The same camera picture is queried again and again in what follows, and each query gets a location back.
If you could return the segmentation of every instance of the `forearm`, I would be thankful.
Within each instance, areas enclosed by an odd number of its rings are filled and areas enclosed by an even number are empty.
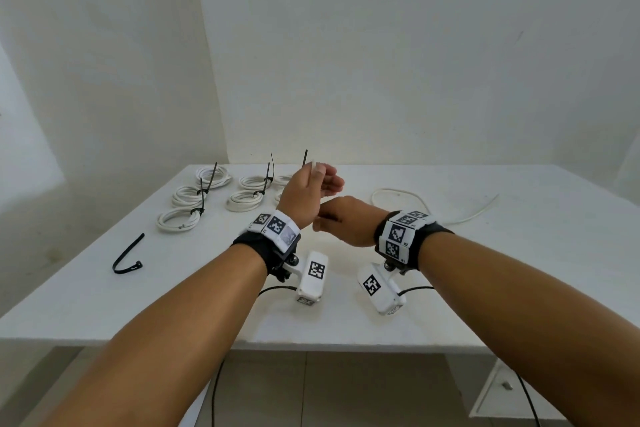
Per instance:
[[[118,332],[46,425],[177,425],[233,344],[266,275],[251,248],[229,248]]]
[[[597,424],[594,409],[624,415],[640,402],[640,330],[600,303],[451,234],[428,237],[419,262],[480,339],[576,425]]]

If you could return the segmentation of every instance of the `person's left hand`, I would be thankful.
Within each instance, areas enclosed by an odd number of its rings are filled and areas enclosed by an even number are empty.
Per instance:
[[[320,211],[320,198],[335,196],[344,187],[344,179],[332,165],[312,162],[304,165],[282,191],[279,211],[289,216],[301,230],[311,223]]]

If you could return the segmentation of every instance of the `white table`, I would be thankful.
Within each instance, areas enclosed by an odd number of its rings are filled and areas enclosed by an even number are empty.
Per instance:
[[[175,188],[194,183],[196,167],[181,171],[1,318],[0,339],[102,344],[228,247],[260,210],[275,206],[270,189],[257,210],[226,211],[223,204],[236,190],[237,178],[265,168],[229,165],[236,179],[211,193],[195,229],[160,232],[157,215],[170,209]],[[279,165],[277,174],[296,169]],[[339,172],[346,179],[345,194],[368,200],[375,188],[404,188],[419,193],[443,218],[468,215],[500,193],[499,202],[483,215],[452,227],[456,233],[564,280],[640,326],[640,209],[634,204],[553,165],[342,165]],[[407,197],[380,198],[388,199],[388,208],[411,205]],[[146,237],[120,266],[140,260],[144,267],[114,274],[111,264],[141,232]],[[380,317],[356,282],[359,264],[380,260],[372,250],[306,229],[298,254],[308,250],[330,258],[322,301],[306,307],[286,290],[260,296],[235,348],[486,352],[435,291],[410,293],[397,315]],[[426,280],[409,273],[398,282],[409,287]],[[275,284],[269,277],[266,285]]]

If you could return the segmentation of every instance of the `white drawer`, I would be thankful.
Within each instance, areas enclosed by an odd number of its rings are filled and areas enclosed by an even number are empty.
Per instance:
[[[542,395],[526,383],[533,406],[540,419],[564,420]],[[471,417],[506,417],[510,419],[532,419],[533,413],[527,401],[520,381],[515,372],[500,360],[487,378],[484,388],[478,395]]]

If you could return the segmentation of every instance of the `coiled white cable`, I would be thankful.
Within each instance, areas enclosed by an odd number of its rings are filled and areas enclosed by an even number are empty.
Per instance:
[[[174,208],[186,208],[190,206],[193,208],[198,204],[202,204],[202,197],[198,194],[199,187],[194,186],[180,186],[175,190],[171,198],[171,204]],[[201,193],[204,198],[207,199],[207,193]]]
[[[418,194],[415,194],[414,192],[410,192],[410,191],[405,191],[403,189],[393,189],[391,187],[381,187],[379,189],[376,189],[372,195],[371,195],[371,204],[373,204],[374,206],[377,206],[376,204],[376,195],[379,192],[398,192],[400,194],[407,194],[408,196],[413,196],[416,197],[420,203],[422,203],[422,206],[424,206],[424,209],[427,211],[428,214],[433,214],[431,213],[431,210],[429,210],[429,207],[427,206],[427,203],[424,202],[424,199],[422,199]],[[487,211],[489,209],[489,206],[491,206],[496,199],[498,199],[498,196],[500,196],[500,194],[496,194],[494,197],[492,197],[492,199],[485,204],[480,211],[473,213],[471,216],[468,216],[467,218],[463,218],[462,220],[455,220],[455,221],[441,221],[438,220],[440,222],[441,225],[445,225],[445,226],[449,226],[449,225],[459,225],[460,223],[465,223],[469,220],[473,220],[476,216],[480,216],[482,213],[484,213],[485,211]]]
[[[256,209],[262,203],[264,195],[261,192],[256,192],[254,196],[253,193],[254,191],[252,190],[235,192],[227,199],[225,208],[234,213],[244,213],[245,211]]]
[[[242,189],[248,189],[251,191],[257,191],[264,189],[264,177],[263,176],[249,176],[240,178],[238,184]],[[267,188],[271,187],[271,180],[267,180]]]
[[[200,185],[200,179],[202,179],[202,186],[204,189],[209,187],[209,182],[211,181],[211,188],[223,187],[229,184],[229,181],[233,179],[233,176],[228,173],[227,168],[224,165],[219,165],[216,167],[216,173],[213,176],[213,180],[211,180],[211,175],[213,174],[213,165],[205,165],[204,167],[199,167],[196,170],[196,185]]]
[[[180,232],[188,232],[190,229],[195,228],[200,221],[200,212],[194,211],[191,212],[193,208],[174,208],[171,211],[167,211],[166,213],[162,213],[158,216],[156,221],[156,225],[159,229],[164,232],[169,233],[180,233]],[[177,218],[180,215],[188,216],[188,220],[186,223],[173,223],[170,224],[169,221],[173,218]]]
[[[289,181],[291,181],[292,177],[293,177],[293,174],[285,174],[284,176],[278,176],[276,177],[276,179],[273,180],[273,185],[285,187],[287,184],[289,184]]]

